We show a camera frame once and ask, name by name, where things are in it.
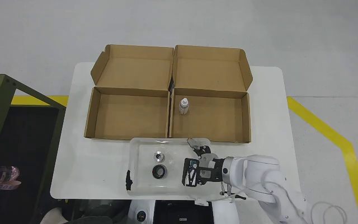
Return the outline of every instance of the white table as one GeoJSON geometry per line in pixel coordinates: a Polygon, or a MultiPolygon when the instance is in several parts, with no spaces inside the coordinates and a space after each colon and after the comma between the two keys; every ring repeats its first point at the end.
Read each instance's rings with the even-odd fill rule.
{"type": "MultiPolygon", "coordinates": [[[[51,185],[58,199],[190,199],[185,196],[130,197],[125,189],[129,141],[88,139],[84,126],[94,86],[94,63],[76,65],[51,185]]],[[[281,163],[294,189],[300,191],[290,117],[282,71],[251,67],[250,93],[252,142],[211,143],[219,157],[270,155],[281,163]]]]}

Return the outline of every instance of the cardboard box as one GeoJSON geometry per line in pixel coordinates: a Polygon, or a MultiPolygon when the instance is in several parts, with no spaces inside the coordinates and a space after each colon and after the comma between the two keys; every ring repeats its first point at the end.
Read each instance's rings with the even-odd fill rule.
{"type": "Polygon", "coordinates": [[[252,82],[242,49],[176,46],[169,136],[250,142],[247,90],[252,82]],[[179,103],[189,100],[188,113],[179,103]]]}
{"type": "Polygon", "coordinates": [[[91,70],[95,83],[84,136],[168,136],[173,48],[107,45],[91,70]]]}

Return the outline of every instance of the white bottle cap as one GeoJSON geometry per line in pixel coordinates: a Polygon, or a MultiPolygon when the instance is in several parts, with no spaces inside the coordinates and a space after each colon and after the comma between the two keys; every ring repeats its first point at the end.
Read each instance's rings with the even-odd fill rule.
{"type": "Polygon", "coordinates": [[[187,98],[182,99],[181,100],[181,105],[187,106],[188,105],[188,99],[187,98]]]}

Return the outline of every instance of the black rubber ring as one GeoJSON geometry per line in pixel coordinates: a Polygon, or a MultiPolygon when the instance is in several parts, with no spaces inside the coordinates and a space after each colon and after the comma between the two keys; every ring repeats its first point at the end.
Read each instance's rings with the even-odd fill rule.
{"type": "Polygon", "coordinates": [[[163,178],[166,175],[166,173],[167,173],[167,168],[163,165],[156,165],[155,167],[153,167],[152,174],[153,174],[153,177],[156,179],[163,178]],[[158,170],[160,170],[160,169],[163,170],[162,174],[158,174],[158,170]]]}

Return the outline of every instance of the yellow floor line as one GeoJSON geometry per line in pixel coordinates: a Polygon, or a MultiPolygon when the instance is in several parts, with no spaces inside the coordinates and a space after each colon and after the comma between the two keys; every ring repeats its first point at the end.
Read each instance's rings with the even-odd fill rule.
{"type": "MultiPolygon", "coordinates": [[[[54,101],[67,106],[68,96],[48,96],[54,101]]],[[[33,96],[14,96],[11,101],[11,105],[40,105],[47,106],[48,104],[34,98],[33,96]]]]}
{"type": "Polygon", "coordinates": [[[292,97],[287,97],[287,102],[290,110],[292,110],[295,114],[305,120],[308,124],[310,124],[313,128],[315,128],[341,149],[348,175],[351,180],[356,204],[358,205],[358,162],[352,143],[345,137],[341,136],[330,126],[328,126],[328,124],[320,120],[312,112],[307,110],[304,106],[299,104],[292,97]]]}

